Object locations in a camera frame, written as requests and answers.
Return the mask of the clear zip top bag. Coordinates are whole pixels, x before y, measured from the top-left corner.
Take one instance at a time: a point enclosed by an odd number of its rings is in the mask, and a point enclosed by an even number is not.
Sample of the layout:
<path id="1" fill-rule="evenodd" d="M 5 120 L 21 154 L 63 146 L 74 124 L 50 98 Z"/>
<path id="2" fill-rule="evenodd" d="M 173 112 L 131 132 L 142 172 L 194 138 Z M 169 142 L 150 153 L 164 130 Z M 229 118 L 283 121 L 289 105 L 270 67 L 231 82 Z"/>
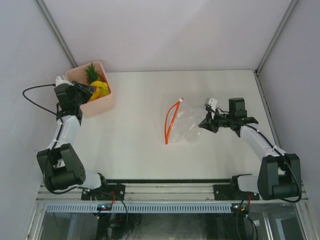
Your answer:
<path id="1" fill-rule="evenodd" d="M 203 108 L 192 108 L 180 98 L 168 110 L 164 122 L 164 143 L 195 143 L 202 132 L 198 127 L 206 111 Z"/>

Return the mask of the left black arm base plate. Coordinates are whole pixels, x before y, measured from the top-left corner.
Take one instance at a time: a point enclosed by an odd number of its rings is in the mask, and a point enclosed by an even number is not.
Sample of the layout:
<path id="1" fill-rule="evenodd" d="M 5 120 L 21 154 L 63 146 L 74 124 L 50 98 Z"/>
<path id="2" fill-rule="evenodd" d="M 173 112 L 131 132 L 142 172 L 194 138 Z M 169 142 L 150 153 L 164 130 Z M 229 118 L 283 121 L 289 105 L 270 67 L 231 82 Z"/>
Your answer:
<path id="1" fill-rule="evenodd" d="M 107 184 L 97 189 L 83 189 L 81 193 L 82 201 L 117 201 L 124 200 L 126 186 L 123 184 Z"/>

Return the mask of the pink plastic bin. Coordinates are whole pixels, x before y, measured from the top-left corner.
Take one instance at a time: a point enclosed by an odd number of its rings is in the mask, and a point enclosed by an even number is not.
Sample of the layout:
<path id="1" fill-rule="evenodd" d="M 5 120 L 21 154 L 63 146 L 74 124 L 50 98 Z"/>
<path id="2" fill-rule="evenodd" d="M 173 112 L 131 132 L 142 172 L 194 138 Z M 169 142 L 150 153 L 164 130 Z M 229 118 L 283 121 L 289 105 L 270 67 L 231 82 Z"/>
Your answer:
<path id="1" fill-rule="evenodd" d="M 111 110 L 115 105 L 114 91 L 108 80 L 107 73 L 100 61 L 72 68 L 64 74 L 67 81 L 94 87 L 94 93 L 89 101 L 80 106 L 87 117 L 94 117 Z"/>

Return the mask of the aluminium rail frame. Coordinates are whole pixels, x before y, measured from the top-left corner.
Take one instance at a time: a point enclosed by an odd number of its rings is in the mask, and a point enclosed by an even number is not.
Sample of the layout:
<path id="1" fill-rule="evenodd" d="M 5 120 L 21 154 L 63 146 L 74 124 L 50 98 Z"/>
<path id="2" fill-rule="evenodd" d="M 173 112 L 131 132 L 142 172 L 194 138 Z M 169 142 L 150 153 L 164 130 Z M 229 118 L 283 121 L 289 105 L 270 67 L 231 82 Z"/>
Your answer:
<path id="1" fill-rule="evenodd" d="M 218 183 L 112 183 L 125 185 L 124 202 L 127 203 L 178 203 L 178 202 L 238 202 L 239 200 L 215 200 L 213 185 Z M 41 186 L 36 200 L 39 202 L 81 201 L 83 189 L 74 189 L 64 194 L 52 194 Z"/>

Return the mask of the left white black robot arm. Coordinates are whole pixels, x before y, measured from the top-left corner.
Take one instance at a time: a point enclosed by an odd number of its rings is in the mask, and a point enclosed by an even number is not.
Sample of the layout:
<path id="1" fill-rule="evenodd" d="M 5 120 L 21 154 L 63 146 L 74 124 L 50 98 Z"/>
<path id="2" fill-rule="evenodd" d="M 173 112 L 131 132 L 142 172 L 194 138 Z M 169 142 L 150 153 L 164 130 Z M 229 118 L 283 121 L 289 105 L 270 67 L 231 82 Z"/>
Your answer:
<path id="1" fill-rule="evenodd" d="M 73 144 L 81 127 L 83 112 L 81 105 L 86 104 L 96 92 L 96 87 L 76 81 L 68 81 L 57 76 L 54 92 L 58 99 L 57 129 L 51 143 L 36 155 L 43 183 L 54 195 L 62 195 L 76 188 L 92 190 L 93 196 L 104 200 L 110 188 L 103 184 L 100 173 L 92 173 L 77 155 Z"/>

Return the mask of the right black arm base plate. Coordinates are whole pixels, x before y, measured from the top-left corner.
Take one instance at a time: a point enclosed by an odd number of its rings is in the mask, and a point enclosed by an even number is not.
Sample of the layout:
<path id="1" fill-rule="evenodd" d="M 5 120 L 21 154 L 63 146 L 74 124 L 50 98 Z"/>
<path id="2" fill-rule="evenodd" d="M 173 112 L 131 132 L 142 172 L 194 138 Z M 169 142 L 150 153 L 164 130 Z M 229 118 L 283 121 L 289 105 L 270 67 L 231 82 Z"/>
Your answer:
<path id="1" fill-rule="evenodd" d="M 240 201 L 244 198 L 247 199 L 248 197 L 251 197 L 251 200 L 254 201 L 260 199 L 260 195 L 258 193 L 241 191 L 238 187 L 231 186 L 230 184 L 214 184 L 213 193 L 216 201 Z"/>

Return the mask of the yellow fake banana bunch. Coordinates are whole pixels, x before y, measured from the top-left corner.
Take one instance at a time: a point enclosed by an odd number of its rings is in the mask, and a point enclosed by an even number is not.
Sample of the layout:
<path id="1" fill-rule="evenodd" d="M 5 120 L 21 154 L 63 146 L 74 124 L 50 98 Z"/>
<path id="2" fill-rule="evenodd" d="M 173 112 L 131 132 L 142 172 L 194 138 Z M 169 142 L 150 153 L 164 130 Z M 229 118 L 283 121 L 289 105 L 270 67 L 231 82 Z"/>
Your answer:
<path id="1" fill-rule="evenodd" d="M 105 97 L 111 93 L 111 90 L 107 82 L 95 81 L 92 84 L 90 84 L 90 86 L 95 86 L 96 90 L 95 90 L 95 94 L 92 96 L 89 102 Z"/>

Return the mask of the fake pineapple green crown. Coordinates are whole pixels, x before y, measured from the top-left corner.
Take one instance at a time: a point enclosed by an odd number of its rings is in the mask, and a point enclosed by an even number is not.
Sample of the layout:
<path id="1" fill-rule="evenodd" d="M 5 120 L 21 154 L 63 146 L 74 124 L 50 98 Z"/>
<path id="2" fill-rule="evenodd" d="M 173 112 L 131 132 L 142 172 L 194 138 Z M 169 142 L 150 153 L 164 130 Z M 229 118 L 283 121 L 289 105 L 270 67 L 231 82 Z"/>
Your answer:
<path id="1" fill-rule="evenodd" d="M 96 69 L 95 69 L 95 65 L 93 62 L 91 62 L 89 65 L 87 65 L 87 67 L 84 69 L 85 75 L 86 75 L 86 80 L 87 83 L 90 85 L 95 81 L 100 81 L 103 82 L 104 79 L 102 77 L 102 75 L 100 75 Z"/>

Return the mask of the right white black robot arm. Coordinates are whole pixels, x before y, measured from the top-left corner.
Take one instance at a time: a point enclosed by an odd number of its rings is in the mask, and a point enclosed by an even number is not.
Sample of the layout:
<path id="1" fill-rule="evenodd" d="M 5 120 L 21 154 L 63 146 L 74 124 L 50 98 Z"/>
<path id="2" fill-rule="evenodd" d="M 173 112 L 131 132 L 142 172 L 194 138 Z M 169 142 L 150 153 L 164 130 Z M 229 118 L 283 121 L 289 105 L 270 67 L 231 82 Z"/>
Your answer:
<path id="1" fill-rule="evenodd" d="M 227 111 L 217 108 L 217 100 L 205 103 L 207 114 L 198 127 L 216 134 L 220 128 L 231 129 L 245 141 L 260 160 L 258 175 L 238 174 L 230 180 L 230 195 L 237 200 L 247 194 L 258 194 L 263 200 L 298 203 L 302 199 L 301 162 L 295 153 L 287 153 L 271 143 L 259 122 L 248 116 L 245 100 L 228 100 Z"/>

